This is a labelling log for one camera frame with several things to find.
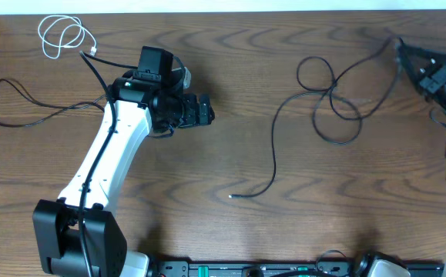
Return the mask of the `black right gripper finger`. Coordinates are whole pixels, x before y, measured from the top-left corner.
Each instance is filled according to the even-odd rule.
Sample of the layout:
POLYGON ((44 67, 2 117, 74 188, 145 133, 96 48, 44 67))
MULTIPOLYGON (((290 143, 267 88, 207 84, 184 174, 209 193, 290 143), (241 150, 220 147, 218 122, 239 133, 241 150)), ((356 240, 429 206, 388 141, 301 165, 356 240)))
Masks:
POLYGON ((422 73, 415 66, 414 58, 420 55, 421 48, 408 44, 396 44, 395 49, 399 63, 401 64, 403 70, 405 70, 411 84, 418 91, 420 88, 419 82, 422 73))
POLYGON ((417 68, 422 68, 430 65, 446 65, 446 53, 421 48, 420 55, 414 58, 414 64, 417 68))

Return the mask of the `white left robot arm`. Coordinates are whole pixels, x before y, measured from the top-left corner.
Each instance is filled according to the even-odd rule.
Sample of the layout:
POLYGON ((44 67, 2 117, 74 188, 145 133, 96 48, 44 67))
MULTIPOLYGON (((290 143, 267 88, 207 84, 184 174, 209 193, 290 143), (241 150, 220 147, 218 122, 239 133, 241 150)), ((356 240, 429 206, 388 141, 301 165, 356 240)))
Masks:
POLYGON ((168 138, 177 128, 209 125, 207 95, 186 92, 191 74, 162 48, 143 47, 139 63, 104 85, 99 131, 79 170, 55 201, 32 214, 44 272, 57 276, 152 276, 148 255, 127 247, 115 214, 129 167, 143 140, 168 138))

